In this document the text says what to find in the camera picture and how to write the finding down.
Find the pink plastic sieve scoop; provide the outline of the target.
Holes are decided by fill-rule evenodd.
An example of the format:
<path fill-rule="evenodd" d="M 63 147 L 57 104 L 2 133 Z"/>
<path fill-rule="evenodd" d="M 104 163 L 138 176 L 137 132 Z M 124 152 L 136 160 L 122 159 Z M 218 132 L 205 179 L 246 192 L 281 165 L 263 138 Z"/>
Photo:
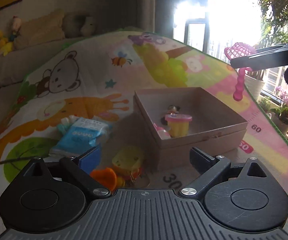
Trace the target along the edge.
<path fill-rule="evenodd" d="M 247 67 L 248 57 L 255 54 L 256 50 L 245 43 L 236 42 L 231 47 L 224 49 L 224 54 L 230 60 L 230 65 L 237 71 L 237 83 L 233 93 L 235 101 L 243 99 L 243 91 L 245 90 L 245 74 L 246 71 L 252 71 L 252 68 Z"/>

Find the orange plastic toy cup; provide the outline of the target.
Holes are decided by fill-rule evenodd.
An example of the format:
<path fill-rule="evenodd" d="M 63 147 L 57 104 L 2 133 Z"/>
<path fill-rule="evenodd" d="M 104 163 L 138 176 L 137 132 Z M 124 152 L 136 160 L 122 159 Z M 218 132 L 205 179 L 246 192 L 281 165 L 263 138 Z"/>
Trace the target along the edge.
<path fill-rule="evenodd" d="M 93 170 L 90 177 L 101 185 L 106 187 L 111 192 L 125 186 L 125 180 L 116 174 L 112 168 L 105 168 L 103 170 Z"/>

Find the blue tissue pack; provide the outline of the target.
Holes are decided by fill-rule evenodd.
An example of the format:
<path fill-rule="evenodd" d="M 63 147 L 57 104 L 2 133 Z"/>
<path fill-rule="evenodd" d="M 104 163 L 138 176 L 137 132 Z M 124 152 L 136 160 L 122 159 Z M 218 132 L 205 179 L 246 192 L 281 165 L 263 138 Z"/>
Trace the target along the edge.
<path fill-rule="evenodd" d="M 97 119 L 78 118 L 69 126 L 60 124 L 57 128 L 64 134 L 49 153 L 51 155 L 77 157 L 106 142 L 112 126 Z"/>

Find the pink cardboard box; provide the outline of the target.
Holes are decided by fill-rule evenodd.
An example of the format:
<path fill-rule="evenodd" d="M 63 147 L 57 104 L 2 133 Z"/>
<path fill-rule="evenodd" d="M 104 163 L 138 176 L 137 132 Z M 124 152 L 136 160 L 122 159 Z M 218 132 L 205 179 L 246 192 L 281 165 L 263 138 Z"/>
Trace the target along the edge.
<path fill-rule="evenodd" d="M 192 116 L 192 121 L 186 136 L 163 139 L 156 127 L 163 126 L 161 119 L 171 105 L 178 106 L 181 114 Z M 248 125 L 243 117 L 200 87 L 137 90 L 134 112 L 145 128 L 148 163 L 158 171 L 189 165 L 192 147 L 211 156 L 238 148 Z"/>

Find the small white bottle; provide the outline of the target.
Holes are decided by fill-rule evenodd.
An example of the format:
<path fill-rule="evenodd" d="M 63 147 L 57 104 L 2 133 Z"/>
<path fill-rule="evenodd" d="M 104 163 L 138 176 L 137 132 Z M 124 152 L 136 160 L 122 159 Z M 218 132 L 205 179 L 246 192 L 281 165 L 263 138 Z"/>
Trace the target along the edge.
<path fill-rule="evenodd" d="M 56 127 L 58 131 L 64 135 L 78 119 L 79 117 L 75 115 L 69 115 L 68 117 L 62 118 Z"/>

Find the yellow cheese toy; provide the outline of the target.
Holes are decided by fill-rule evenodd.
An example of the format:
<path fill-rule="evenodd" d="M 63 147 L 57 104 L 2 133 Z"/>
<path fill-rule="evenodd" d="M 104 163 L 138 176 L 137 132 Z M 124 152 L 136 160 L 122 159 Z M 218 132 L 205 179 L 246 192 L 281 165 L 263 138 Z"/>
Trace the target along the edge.
<path fill-rule="evenodd" d="M 125 180 L 135 180 L 142 173 L 144 151 L 137 146 L 126 146 L 112 159 L 112 169 Z"/>

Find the pink yellow cake toy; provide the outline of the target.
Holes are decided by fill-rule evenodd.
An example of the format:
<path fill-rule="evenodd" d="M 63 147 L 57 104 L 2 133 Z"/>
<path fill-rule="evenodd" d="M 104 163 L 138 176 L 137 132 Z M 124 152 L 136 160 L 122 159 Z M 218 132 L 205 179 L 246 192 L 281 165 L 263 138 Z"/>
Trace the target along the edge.
<path fill-rule="evenodd" d="M 189 124 L 192 122 L 192 116 L 186 114 L 167 114 L 165 120 L 169 127 L 171 137 L 184 137 L 188 135 Z"/>

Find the pink round toy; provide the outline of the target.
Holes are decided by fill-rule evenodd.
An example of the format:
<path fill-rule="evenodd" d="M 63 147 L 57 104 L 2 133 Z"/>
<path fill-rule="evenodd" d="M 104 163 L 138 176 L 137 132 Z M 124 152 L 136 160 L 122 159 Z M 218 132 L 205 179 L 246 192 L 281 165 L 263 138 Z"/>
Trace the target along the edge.
<path fill-rule="evenodd" d="M 156 123 L 153 126 L 162 140 L 171 139 L 170 134 L 163 127 L 157 126 Z"/>

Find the colourful cartoon play mat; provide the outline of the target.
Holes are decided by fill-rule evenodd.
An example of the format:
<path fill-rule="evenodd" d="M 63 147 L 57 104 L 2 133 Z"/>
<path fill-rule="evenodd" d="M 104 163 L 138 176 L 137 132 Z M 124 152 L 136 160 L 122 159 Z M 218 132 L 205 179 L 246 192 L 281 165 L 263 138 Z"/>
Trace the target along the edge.
<path fill-rule="evenodd" d="M 14 103 L 0 122 L 0 195 L 35 155 L 47 156 L 60 138 L 56 129 L 69 115 L 97 119 L 112 129 L 102 144 L 101 166 L 120 149 L 145 153 L 140 187 L 178 190 L 196 172 L 190 165 L 158 171 L 148 163 L 149 145 L 134 112 L 141 89 L 200 87 L 247 122 L 238 148 L 225 153 L 234 161 L 257 157 L 288 194 L 288 141 L 258 105 L 251 90 L 233 93 L 237 72 L 225 62 L 176 40 L 152 33 L 115 31 L 77 41 L 24 77 Z M 0 219 L 0 234 L 5 226 Z M 284 227 L 288 232 L 288 219 Z"/>

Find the beige sofa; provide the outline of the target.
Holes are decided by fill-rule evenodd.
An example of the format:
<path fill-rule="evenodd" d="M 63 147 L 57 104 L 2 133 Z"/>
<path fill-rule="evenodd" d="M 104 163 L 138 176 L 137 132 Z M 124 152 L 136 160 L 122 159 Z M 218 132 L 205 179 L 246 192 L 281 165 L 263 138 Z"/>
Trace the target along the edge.
<path fill-rule="evenodd" d="M 0 57 L 0 122 L 14 103 L 24 77 L 82 37 L 66 38 L 15 50 Z"/>

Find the grey plush neck pillow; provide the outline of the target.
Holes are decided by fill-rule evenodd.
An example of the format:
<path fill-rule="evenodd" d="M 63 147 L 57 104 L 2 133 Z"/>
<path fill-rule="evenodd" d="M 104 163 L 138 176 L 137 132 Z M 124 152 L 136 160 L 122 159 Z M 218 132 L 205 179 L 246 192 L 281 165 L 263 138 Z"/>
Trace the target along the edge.
<path fill-rule="evenodd" d="M 95 18 L 87 12 L 69 12 L 62 20 L 66 38 L 91 37 L 96 32 Z"/>

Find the yellow small plush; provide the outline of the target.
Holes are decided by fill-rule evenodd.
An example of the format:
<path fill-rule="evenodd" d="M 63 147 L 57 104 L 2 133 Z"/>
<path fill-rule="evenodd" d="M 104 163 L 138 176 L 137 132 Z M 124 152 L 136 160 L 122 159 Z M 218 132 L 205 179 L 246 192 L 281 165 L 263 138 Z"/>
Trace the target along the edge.
<path fill-rule="evenodd" d="M 6 56 L 14 50 L 14 43 L 4 36 L 0 29 L 0 56 Z"/>

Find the beige pillow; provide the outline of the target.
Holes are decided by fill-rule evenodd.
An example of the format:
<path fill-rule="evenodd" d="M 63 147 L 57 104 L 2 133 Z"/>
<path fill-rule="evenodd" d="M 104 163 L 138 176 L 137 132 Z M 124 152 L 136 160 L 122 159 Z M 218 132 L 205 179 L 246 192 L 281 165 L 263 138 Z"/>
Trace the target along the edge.
<path fill-rule="evenodd" d="M 65 13 L 56 9 L 46 16 L 23 22 L 14 40 L 16 50 L 21 50 L 38 44 L 63 40 L 65 33 L 62 29 L 62 20 Z"/>

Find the small doll plush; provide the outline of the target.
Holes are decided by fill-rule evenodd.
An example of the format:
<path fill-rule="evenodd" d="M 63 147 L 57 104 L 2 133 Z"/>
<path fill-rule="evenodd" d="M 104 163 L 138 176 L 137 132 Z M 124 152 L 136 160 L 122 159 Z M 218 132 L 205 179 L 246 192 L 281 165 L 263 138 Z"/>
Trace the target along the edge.
<path fill-rule="evenodd" d="M 15 40 L 15 38 L 17 37 L 21 24 L 22 24 L 22 20 L 19 17 L 14 16 L 12 25 L 11 25 L 11 35 L 10 35 L 11 41 Z"/>

